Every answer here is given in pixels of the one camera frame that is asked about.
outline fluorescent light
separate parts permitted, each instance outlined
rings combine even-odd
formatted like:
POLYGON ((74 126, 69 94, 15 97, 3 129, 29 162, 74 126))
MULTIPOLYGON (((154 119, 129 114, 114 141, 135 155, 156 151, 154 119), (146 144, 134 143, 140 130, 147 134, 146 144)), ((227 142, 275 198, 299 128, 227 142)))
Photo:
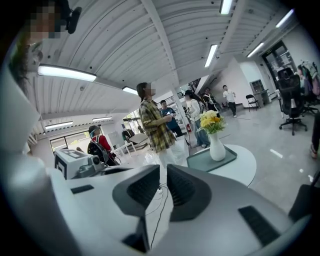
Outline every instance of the fluorescent light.
POLYGON ((73 78, 73 79, 80 79, 80 80, 85 80, 89 82, 93 82, 97 78, 95 74, 78 71, 76 69, 66 68, 62 66, 55 66, 55 65, 43 65, 43 64, 40 64, 38 67, 38 75, 62 77, 62 78, 73 78))
POLYGON ((71 122, 61 122, 61 123, 57 123, 57 124, 52 124, 52 125, 47 125, 45 128, 48 130, 48 129, 51 129, 51 128, 56 128, 56 127, 61 127, 61 126, 69 126, 69 125, 72 125, 74 122, 71 121, 71 122))
POLYGON ((285 21, 294 13, 295 9, 291 9, 279 22, 275 25, 276 28, 279 28, 285 21))
POLYGON ((212 59, 214 58, 214 55, 215 55, 215 52, 216 52, 217 47, 218 47, 217 44, 211 45, 208 58, 206 59, 206 63, 205 63, 205 65, 204 65, 205 68, 207 68, 207 67, 210 66, 210 63, 211 63, 212 59))
POLYGON ((250 58, 250 57, 251 57, 252 55, 254 55, 254 54, 256 53, 256 51, 258 51, 259 48, 260 48, 261 46, 263 46, 263 45, 264 45, 264 43, 261 42, 247 57, 250 58))
POLYGON ((232 4, 232 0, 222 0, 219 12, 221 14, 229 14, 231 4, 232 4))
POLYGON ((107 120, 107 119, 111 119, 112 117, 108 116, 108 117, 100 117, 100 118, 94 118, 92 119, 92 121, 100 121, 100 120, 107 120))
POLYGON ((127 92, 127 93, 138 95, 138 92, 136 90, 134 90, 134 89, 132 89, 130 87, 127 87, 127 86, 123 87, 122 90, 127 92))

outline plaid shirt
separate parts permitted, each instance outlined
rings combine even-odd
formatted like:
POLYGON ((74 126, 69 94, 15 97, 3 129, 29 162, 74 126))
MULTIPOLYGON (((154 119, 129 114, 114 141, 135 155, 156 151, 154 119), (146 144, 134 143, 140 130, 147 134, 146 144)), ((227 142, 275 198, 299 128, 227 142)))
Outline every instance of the plaid shirt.
POLYGON ((153 100, 141 102, 139 115, 143 129, 150 139, 150 146, 156 153, 168 149, 175 143, 175 136, 167 125, 157 125, 157 120, 162 118, 162 114, 153 100))

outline white ceiling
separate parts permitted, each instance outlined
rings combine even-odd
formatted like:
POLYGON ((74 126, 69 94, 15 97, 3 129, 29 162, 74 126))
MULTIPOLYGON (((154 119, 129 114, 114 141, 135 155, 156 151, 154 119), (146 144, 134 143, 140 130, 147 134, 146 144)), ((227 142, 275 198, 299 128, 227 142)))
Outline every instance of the white ceiling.
POLYGON ((36 134, 69 120, 78 126, 111 115, 116 122, 140 103, 121 90, 124 86, 153 82, 165 93, 219 72, 233 54, 256 46, 281 9, 276 0, 234 0, 228 15, 219 13, 220 0, 69 0, 69 5, 82 7, 77 29, 44 40, 41 63, 94 73, 102 82, 31 74, 29 98, 43 119, 36 134), (212 44, 219 45, 219 59, 204 68, 212 44))

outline white pants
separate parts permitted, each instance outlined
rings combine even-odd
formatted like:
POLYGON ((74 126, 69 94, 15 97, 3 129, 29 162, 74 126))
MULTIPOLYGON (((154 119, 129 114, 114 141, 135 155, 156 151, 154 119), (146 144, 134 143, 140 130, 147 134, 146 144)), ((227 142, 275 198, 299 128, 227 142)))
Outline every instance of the white pants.
POLYGON ((158 152, 158 156, 165 170, 168 164, 181 165, 185 161, 185 152, 176 142, 170 148, 158 152))

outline tiled floor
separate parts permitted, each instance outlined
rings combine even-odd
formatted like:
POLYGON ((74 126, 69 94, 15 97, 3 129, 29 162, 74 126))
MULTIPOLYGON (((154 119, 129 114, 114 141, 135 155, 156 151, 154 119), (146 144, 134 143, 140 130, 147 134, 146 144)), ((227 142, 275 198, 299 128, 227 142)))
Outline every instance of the tiled floor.
MULTIPOLYGON (((255 177, 249 188, 255 190, 266 199, 270 200, 286 213, 289 212, 302 184, 310 184, 312 177, 320 166, 320 159, 313 160, 310 157, 309 148, 311 143, 314 117, 307 114, 301 117, 307 125, 308 131, 303 127, 295 128, 295 136, 291 134, 291 125, 286 125, 282 130, 279 125, 285 122, 281 118, 279 103, 274 100, 258 111, 249 112, 247 109, 238 111, 237 118, 231 113, 223 115, 226 120, 226 128, 219 133, 222 143, 240 145, 250 150, 257 164, 255 177), (270 150, 281 154, 280 158, 270 150)), ((190 135, 191 144, 195 144, 195 137, 190 135)), ((201 147, 190 148, 190 155, 201 150, 201 147)), ((137 156, 128 159, 128 164, 134 167, 143 164, 157 163, 157 156, 148 151, 147 148, 137 152, 137 156)), ((166 175, 161 168, 160 182, 166 182, 166 175)), ((163 209, 167 190, 163 189, 163 199, 156 194, 150 203, 146 213, 155 210, 146 216, 149 242, 153 239, 163 209)), ((155 234, 153 247, 164 235, 168 228, 168 221, 173 207, 173 201, 169 194, 161 219, 155 234)))

